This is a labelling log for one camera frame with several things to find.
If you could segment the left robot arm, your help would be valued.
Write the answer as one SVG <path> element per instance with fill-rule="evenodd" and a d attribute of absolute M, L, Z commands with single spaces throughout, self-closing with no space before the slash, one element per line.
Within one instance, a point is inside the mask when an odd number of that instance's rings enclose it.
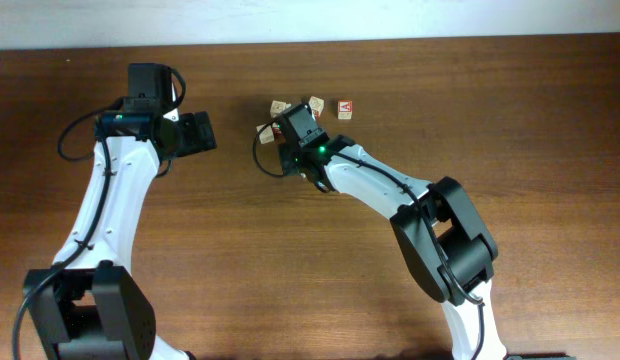
<path fill-rule="evenodd" d="M 93 168 L 72 230 L 52 264 L 28 271 L 11 352 L 31 317 L 49 359 L 190 359 L 157 333 L 154 309 L 131 274 L 132 250 L 151 183 L 175 159 L 213 150 L 206 112 L 180 114 L 186 82 L 167 65 L 132 63 L 128 93 L 86 114 Z"/>

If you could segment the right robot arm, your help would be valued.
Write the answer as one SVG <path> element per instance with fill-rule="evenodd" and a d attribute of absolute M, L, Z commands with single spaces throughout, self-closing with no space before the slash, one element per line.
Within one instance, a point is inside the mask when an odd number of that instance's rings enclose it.
<path fill-rule="evenodd" d="M 284 175 L 349 195 L 389 220 L 410 275 L 442 306 L 453 357 L 506 358 L 491 304 L 498 248 L 463 187 L 450 177 L 410 177 L 353 139 L 330 137 L 305 103 L 274 121 L 285 140 L 279 147 Z"/>

